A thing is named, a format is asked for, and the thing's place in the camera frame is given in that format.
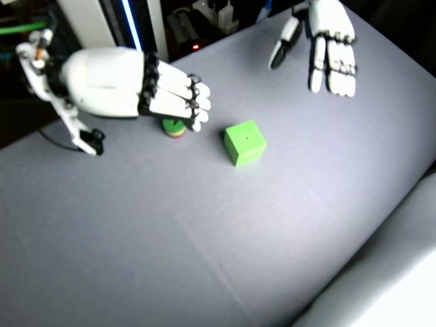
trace green round object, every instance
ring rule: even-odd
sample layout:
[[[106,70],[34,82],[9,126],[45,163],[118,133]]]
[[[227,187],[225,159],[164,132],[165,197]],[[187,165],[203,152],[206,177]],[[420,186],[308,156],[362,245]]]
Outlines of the green round object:
[[[185,124],[177,119],[164,119],[162,121],[162,126],[163,129],[169,133],[179,133],[186,128]]]

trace table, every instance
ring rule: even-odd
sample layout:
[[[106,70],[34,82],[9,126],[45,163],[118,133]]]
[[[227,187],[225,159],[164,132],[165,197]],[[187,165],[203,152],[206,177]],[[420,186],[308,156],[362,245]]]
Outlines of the table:
[[[177,62],[212,90],[200,134],[85,116],[103,157],[0,151],[2,326],[286,326],[334,277],[436,159],[436,81],[349,12],[357,94],[314,95],[304,37],[267,68],[289,15]],[[249,119],[268,147],[236,169]]]

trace black cable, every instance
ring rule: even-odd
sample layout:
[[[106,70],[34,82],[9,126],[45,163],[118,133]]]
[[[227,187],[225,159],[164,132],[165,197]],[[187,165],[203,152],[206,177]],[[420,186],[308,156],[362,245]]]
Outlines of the black cable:
[[[51,144],[64,149],[64,150],[69,150],[69,151],[76,151],[76,152],[82,152],[82,150],[80,150],[79,148],[72,148],[70,146],[66,146],[64,144],[58,143],[55,140],[53,140],[50,136],[48,136],[47,134],[45,134],[42,129],[37,129],[37,132],[43,137],[45,138],[47,141],[49,141]]]

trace dark background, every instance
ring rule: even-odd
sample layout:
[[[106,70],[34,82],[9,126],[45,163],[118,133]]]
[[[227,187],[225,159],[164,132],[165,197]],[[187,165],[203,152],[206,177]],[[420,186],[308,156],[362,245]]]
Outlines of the dark background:
[[[136,15],[147,19],[147,8],[144,0],[130,0],[136,8]],[[181,7],[189,7],[193,0],[161,0],[163,17]],[[271,15],[289,8],[299,0],[273,0]],[[346,6],[373,25],[389,40],[404,50],[409,56],[436,76],[436,12],[434,0],[343,0]],[[265,0],[232,0],[234,17],[240,21],[240,30],[251,26]],[[0,27],[13,26],[35,21],[44,15],[47,7],[55,5],[54,0],[19,0],[13,5],[0,5]],[[16,17],[15,20],[4,20],[5,17]],[[60,19],[56,41],[57,53],[63,55],[79,48],[77,40],[69,30],[67,22]],[[167,35],[168,49],[174,48],[171,35]],[[207,40],[206,45],[225,37],[216,33]],[[26,40],[27,34],[0,35],[0,52],[13,52],[15,45]],[[29,92],[19,63],[14,60],[0,59],[0,148],[24,135],[46,125],[57,118],[50,105],[36,99]]]

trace green block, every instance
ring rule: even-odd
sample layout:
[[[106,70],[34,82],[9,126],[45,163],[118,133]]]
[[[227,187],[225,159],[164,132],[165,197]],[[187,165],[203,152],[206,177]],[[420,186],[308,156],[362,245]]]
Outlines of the green block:
[[[225,129],[224,144],[236,167],[262,156],[266,141],[254,121]]]

